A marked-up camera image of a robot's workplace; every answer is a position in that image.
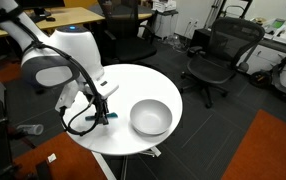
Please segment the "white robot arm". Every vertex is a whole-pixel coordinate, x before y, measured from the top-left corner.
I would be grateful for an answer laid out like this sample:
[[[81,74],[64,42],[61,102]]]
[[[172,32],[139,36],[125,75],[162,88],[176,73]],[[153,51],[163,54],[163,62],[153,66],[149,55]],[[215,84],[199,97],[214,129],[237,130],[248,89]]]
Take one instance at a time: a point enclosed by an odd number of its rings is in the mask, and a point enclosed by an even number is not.
[[[0,27],[22,50],[21,70],[34,87],[62,86],[56,110],[64,112],[81,92],[96,109],[94,121],[106,125],[107,98],[117,90],[104,79],[104,68],[92,33],[61,26],[47,35],[15,0],[0,0]]]

